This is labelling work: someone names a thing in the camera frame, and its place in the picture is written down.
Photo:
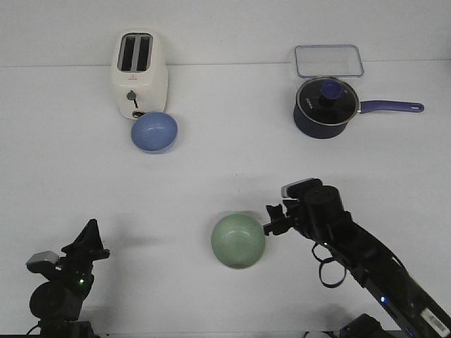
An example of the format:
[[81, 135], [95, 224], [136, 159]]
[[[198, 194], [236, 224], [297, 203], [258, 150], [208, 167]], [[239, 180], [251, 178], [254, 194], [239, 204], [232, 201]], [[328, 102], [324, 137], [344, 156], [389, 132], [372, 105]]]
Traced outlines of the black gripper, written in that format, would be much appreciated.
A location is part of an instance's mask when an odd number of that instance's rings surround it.
[[53, 282], [59, 282], [71, 292], [90, 292], [94, 283], [93, 262], [107, 259], [110, 251], [104, 249], [96, 219], [91, 219], [75, 238], [64, 246], [55, 269]]
[[300, 201], [294, 199], [283, 199], [285, 206], [285, 218], [283, 206], [266, 205], [266, 211], [271, 222], [264, 225], [264, 234], [278, 236], [286, 233], [289, 229], [294, 229], [303, 237], [310, 238], [310, 217], [307, 213], [307, 207]]

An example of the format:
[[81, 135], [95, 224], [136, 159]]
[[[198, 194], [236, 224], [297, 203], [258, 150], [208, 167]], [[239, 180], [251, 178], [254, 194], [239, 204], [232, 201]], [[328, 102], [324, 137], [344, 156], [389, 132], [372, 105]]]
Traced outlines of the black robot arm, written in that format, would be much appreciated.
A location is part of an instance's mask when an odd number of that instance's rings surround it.
[[395, 254], [355, 223], [339, 191], [319, 179], [285, 185], [283, 202], [267, 206], [266, 235], [297, 230], [329, 250], [322, 263], [338, 262], [367, 289], [407, 337], [449, 337], [449, 315], [409, 275]]
[[47, 281], [33, 291], [29, 307], [38, 318], [40, 337], [97, 337], [89, 321], [80, 320], [82, 305], [92, 289], [93, 262], [107, 259], [98, 222], [89, 220], [74, 242], [63, 247], [65, 254], [42, 251], [26, 262], [31, 273]]

